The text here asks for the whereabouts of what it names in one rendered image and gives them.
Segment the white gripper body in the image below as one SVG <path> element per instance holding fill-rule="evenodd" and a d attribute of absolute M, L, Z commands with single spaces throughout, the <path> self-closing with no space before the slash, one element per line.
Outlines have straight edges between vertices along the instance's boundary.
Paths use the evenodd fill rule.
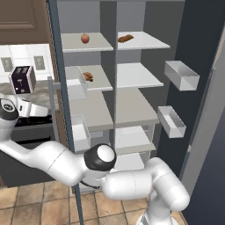
<path fill-rule="evenodd" d="M 30 117 L 47 117 L 48 116 L 48 109 L 41 105 L 31 104 Z"/>

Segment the grey freezer shelf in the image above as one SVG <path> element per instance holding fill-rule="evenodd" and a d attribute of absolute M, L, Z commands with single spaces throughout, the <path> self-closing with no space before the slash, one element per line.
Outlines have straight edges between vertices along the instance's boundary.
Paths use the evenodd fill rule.
<path fill-rule="evenodd" d="M 83 73 L 93 75 L 93 81 L 86 81 Z M 111 91 L 113 88 L 101 65 L 70 66 L 65 68 L 67 84 L 83 84 L 87 91 Z"/>
<path fill-rule="evenodd" d="M 62 52 L 98 52 L 113 51 L 112 45 L 102 33 L 88 33 L 90 40 L 84 44 L 81 41 L 81 33 L 62 33 Z"/>
<path fill-rule="evenodd" d="M 82 114 L 90 132 L 113 129 L 113 120 L 101 91 L 88 91 L 86 99 L 69 102 L 70 114 Z"/>

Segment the dark blue freezer door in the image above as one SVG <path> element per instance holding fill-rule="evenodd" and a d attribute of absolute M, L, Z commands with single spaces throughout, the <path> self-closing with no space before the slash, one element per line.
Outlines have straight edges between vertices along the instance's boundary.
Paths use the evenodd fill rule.
<path fill-rule="evenodd" d="M 61 95 L 61 107 L 63 112 L 65 133 L 67 138 L 68 149 L 74 153 L 74 141 L 72 135 L 71 118 L 69 110 L 69 98 L 67 92 L 67 83 L 64 69 L 64 60 L 62 52 L 62 41 L 61 41 L 61 31 L 59 25 L 58 9 L 56 0 L 47 0 L 50 24 L 52 30 L 52 37 L 54 43 L 54 58 L 57 67 L 57 76 L 61 84 L 60 95 Z"/>

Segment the white fridge shelf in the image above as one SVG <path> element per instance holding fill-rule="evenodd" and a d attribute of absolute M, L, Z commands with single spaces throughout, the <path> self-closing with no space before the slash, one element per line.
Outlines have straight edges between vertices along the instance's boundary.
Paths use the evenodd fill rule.
<path fill-rule="evenodd" d="M 140 62 L 121 63 L 117 65 L 118 88 L 149 88 L 162 86 L 163 83 Z"/>
<path fill-rule="evenodd" d="M 117 128 L 155 125 L 158 122 L 155 110 L 137 88 L 117 90 Z"/>
<path fill-rule="evenodd" d="M 118 37 L 132 35 L 133 38 L 123 43 L 118 43 L 119 50 L 136 50 L 136 49 L 160 49 L 160 48 L 170 48 L 170 46 L 155 37 L 145 33 L 140 32 L 118 32 Z"/>

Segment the clear fridge drawer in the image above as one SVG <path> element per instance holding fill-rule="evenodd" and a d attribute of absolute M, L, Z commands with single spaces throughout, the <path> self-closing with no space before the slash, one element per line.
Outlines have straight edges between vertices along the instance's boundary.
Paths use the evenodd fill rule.
<path fill-rule="evenodd" d="M 122 127 L 115 130 L 115 150 L 118 155 L 155 150 L 155 126 Z"/>

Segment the brown chicken drumstick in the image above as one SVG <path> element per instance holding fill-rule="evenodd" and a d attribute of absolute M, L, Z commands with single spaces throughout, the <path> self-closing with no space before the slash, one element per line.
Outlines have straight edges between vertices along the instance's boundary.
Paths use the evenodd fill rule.
<path fill-rule="evenodd" d="M 119 43 L 124 43 L 124 42 L 127 42 L 127 41 L 129 41 L 129 40 L 131 40 L 131 39 L 133 39 L 133 38 L 134 38 L 133 35 L 128 34 L 128 35 L 119 37 L 119 38 L 118 38 L 118 42 L 119 42 Z"/>

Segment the grey open fridge cabinet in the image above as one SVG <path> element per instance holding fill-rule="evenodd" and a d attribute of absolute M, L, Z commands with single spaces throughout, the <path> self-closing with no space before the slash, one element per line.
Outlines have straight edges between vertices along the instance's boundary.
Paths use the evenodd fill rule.
<path fill-rule="evenodd" d="M 115 147 L 117 65 L 140 62 L 161 83 L 162 87 L 137 88 L 155 110 L 166 104 L 170 81 L 164 74 L 165 62 L 174 58 L 183 16 L 185 0 L 57 0 L 59 23 L 62 33 L 102 33 L 113 51 L 63 53 L 64 65 L 101 65 L 111 86 L 111 91 L 101 91 L 113 129 L 90 132 L 91 142 L 108 142 Z M 155 37 L 170 48 L 119 50 L 118 32 L 140 32 Z M 157 153 L 163 128 L 154 125 L 155 150 L 118 155 L 118 171 L 137 170 Z"/>

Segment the dark blue fridge door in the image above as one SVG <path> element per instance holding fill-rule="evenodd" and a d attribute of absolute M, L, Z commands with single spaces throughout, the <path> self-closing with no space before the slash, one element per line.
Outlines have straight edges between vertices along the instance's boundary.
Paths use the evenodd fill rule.
<path fill-rule="evenodd" d="M 196 91 L 169 88 L 185 136 L 161 133 L 157 155 L 191 196 L 188 225 L 225 225 L 225 0 L 186 0 L 176 58 L 199 76 Z"/>

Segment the black oven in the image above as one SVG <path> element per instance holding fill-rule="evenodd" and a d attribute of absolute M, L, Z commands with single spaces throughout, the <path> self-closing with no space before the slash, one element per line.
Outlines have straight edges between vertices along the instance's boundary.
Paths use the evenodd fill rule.
<path fill-rule="evenodd" d="M 43 142 L 54 141 L 53 125 L 48 122 L 46 124 L 15 127 L 11 139 L 27 149 L 34 149 Z M 44 171 L 30 168 L 1 150 L 0 176 L 7 187 L 53 181 Z"/>

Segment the black silver toaster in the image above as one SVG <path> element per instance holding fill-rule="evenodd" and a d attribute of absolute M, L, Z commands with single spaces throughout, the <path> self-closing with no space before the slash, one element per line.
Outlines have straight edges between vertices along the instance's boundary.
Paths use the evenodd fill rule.
<path fill-rule="evenodd" d="M 36 76 L 33 66 L 17 66 L 9 74 L 12 91 L 15 95 L 33 93 Z"/>

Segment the clear door bin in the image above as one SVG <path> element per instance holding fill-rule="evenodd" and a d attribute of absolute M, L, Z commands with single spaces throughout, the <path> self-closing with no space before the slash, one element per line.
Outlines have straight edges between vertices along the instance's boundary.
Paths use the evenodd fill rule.
<path fill-rule="evenodd" d="M 71 117 L 75 151 L 83 151 L 91 147 L 91 137 L 82 114 Z"/>
<path fill-rule="evenodd" d="M 170 105 L 159 106 L 157 116 L 169 138 L 184 137 L 186 126 Z"/>
<path fill-rule="evenodd" d="M 196 91 L 200 76 L 181 61 L 166 61 L 164 74 L 179 91 Z"/>
<path fill-rule="evenodd" d="M 66 82 L 69 100 L 85 99 L 87 95 L 87 83 L 82 70 L 78 66 L 65 68 Z"/>

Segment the grey wall outlet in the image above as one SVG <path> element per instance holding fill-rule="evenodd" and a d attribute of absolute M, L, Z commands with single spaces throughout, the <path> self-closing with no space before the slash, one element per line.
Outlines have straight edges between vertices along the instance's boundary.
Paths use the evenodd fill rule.
<path fill-rule="evenodd" d="M 4 71 L 11 72 L 13 69 L 11 58 L 10 57 L 2 57 L 1 61 L 2 61 L 3 67 L 4 67 Z"/>
<path fill-rule="evenodd" d="M 44 70 L 45 69 L 45 63 L 44 63 L 44 57 L 41 56 L 34 56 L 34 63 L 35 63 L 35 68 L 37 70 Z"/>

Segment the brown wall cupboard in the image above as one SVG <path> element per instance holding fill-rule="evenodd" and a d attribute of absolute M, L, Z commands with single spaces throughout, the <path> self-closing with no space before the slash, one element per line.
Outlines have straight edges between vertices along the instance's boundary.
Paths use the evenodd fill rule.
<path fill-rule="evenodd" d="M 0 45 L 49 41 L 47 0 L 0 0 Z"/>

